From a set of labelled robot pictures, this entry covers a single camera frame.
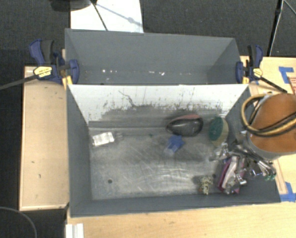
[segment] blue object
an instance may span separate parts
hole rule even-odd
[[[283,81],[285,84],[289,84],[288,78],[287,78],[287,72],[294,72],[294,68],[292,67],[279,67],[279,71],[282,75]]]
[[[263,60],[263,49],[259,45],[248,46],[248,53],[249,61],[246,67],[244,67],[241,61],[236,63],[235,77],[237,83],[242,83],[243,77],[247,77],[249,82],[260,79],[255,76],[254,69],[259,68]]]
[[[292,186],[289,182],[285,182],[288,193],[285,195],[280,195],[282,202],[296,202],[296,193],[293,193]]]
[[[243,80],[243,63],[241,61],[236,63],[235,77],[236,82],[241,84]]]
[[[172,157],[174,153],[183,145],[184,142],[182,141],[182,136],[173,135],[169,138],[168,145],[163,152],[167,156]]]
[[[52,74],[39,78],[39,80],[49,80],[58,84],[62,84],[62,76],[60,70],[65,69],[67,74],[72,77],[72,83],[76,84],[79,78],[79,67],[77,61],[72,59],[69,64],[65,65],[65,61],[60,53],[53,53],[53,41],[42,41],[37,39],[29,45],[30,55],[36,60],[38,66],[48,65],[52,67]]]

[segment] dark floor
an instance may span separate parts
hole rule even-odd
[[[248,44],[259,44],[266,54],[277,4],[277,0],[140,1],[145,32],[234,37],[241,55],[246,55]],[[296,0],[287,1],[296,10]],[[62,0],[0,0],[0,84],[20,79],[24,65],[34,63],[28,52],[33,40],[53,39],[56,49],[63,48],[69,19],[69,3]],[[286,4],[272,56],[296,57],[296,16]],[[13,87],[0,91],[0,206],[12,209],[18,205],[20,142],[21,87]],[[64,216],[63,211],[29,214],[40,238],[62,237]],[[21,217],[1,209],[0,237],[34,237]]]

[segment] wooden table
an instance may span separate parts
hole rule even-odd
[[[279,66],[292,67],[296,59],[264,58],[264,77],[289,92]],[[25,68],[25,75],[32,72]],[[252,94],[273,91],[263,82],[250,84]],[[24,86],[22,160],[19,209],[64,208],[69,201],[68,157],[65,125],[65,92],[51,82],[34,80]],[[279,159],[282,177],[296,192],[296,155]],[[279,190],[285,191],[283,182]],[[84,237],[167,238],[167,237],[296,237],[296,203],[247,205],[178,212],[128,214],[74,218],[68,223],[83,223]]]

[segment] gray box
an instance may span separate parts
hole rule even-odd
[[[234,84],[235,39],[66,29],[79,84]]]
[[[275,182],[261,178],[239,195],[216,188],[222,163],[211,160],[209,123],[225,117],[233,142],[250,95],[233,84],[234,39],[67,29],[66,56],[81,70],[67,90],[72,217],[280,201]],[[199,114],[203,130],[169,157],[165,125],[186,114]],[[114,142],[93,145],[107,134]],[[215,177],[208,196],[198,192],[202,175]]]

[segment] yellow cable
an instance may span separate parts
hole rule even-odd
[[[293,126],[294,124],[296,124],[296,118],[294,118],[293,120],[291,120],[290,122],[282,125],[281,127],[276,128],[276,129],[273,129],[271,131],[267,131],[267,132],[260,132],[259,129],[256,129],[256,128],[250,126],[250,124],[248,123],[248,121],[247,121],[247,119],[245,117],[245,109],[246,109],[246,106],[252,100],[261,99],[261,98],[263,98],[265,96],[266,96],[265,94],[259,94],[259,95],[251,96],[247,100],[245,100],[244,103],[242,104],[242,107],[241,107],[241,118],[242,118],[242,121],[243,121],[243,123],[244,123],[244,125],[246,126],[247,129],[250,129],[250,130],[256,132],[255,134],[257,134],[259,136],[272,136],[272,135],[276,135],[278,133],[281,133],[281,132],[287,130],[288,128],[290,128],[291,126]]]

